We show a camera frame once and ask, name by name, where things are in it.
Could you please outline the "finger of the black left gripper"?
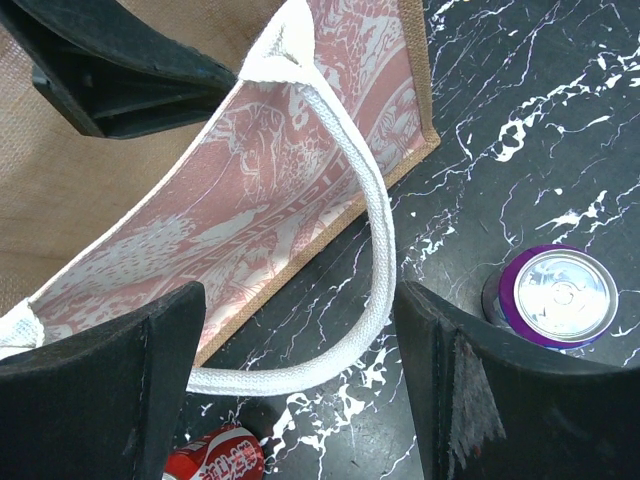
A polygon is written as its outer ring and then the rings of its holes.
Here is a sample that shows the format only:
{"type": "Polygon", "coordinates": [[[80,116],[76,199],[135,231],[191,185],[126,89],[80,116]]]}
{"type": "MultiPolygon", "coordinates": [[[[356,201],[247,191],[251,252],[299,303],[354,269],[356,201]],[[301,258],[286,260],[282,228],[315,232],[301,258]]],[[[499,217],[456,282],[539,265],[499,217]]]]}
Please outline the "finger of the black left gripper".
{"type": "Polygon", "coordinates": [[[144,74],[221,90],[235,75],[221,63],[156,31],[117,1],[3,1],[1,22],[25,43],[53,34],[80,50],[144,74]]]}
{"type": "Polygon", "coordinates": [[[33,56],[32,83],[84,136],[131,139],[205,120],[218,85],[143,73],[72,44],[33,56]]]}

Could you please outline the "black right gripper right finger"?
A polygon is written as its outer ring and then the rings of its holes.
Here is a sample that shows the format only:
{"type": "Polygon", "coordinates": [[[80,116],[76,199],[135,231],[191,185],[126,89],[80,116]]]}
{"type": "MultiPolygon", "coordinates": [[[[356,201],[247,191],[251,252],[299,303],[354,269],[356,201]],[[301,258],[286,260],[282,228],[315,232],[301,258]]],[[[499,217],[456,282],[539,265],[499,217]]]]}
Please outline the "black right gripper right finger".
{"type": "Polygon", "coordinates": [[[564,355],[416,282],[394,323],[427,479],[635,479],[639,372],[564,355]]]}

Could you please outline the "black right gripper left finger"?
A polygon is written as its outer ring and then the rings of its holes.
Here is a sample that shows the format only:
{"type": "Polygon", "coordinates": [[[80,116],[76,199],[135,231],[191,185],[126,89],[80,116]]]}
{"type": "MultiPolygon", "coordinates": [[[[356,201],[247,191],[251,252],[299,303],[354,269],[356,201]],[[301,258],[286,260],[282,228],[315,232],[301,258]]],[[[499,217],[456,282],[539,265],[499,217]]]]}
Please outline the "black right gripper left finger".
{"type": "Polygon", "coordinates": [[[2,478],[161,478],[205,310],[189,282],[2,360],[2,478]]]}

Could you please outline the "brown canvas tote bag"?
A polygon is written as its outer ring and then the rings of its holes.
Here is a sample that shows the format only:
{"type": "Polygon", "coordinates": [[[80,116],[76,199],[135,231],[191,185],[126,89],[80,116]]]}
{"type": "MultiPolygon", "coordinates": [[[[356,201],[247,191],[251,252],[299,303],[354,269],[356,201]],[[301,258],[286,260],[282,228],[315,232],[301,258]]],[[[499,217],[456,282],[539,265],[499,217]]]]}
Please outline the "brown canvas tote bag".
{"type": "Polygon", "coordinates": [[[396,287],[388,189],[439,143],[419,1],[124,1],[231,70],[203,121],[131,139],[84,136],[35,89],[33,56],[1,22],[1,358],[199,282],[206,311],[190,392],[276,396],[355,363],[396,287]],[[369,220],[364,311],[292,367],[206,360],[355,218],[369,220]]]}

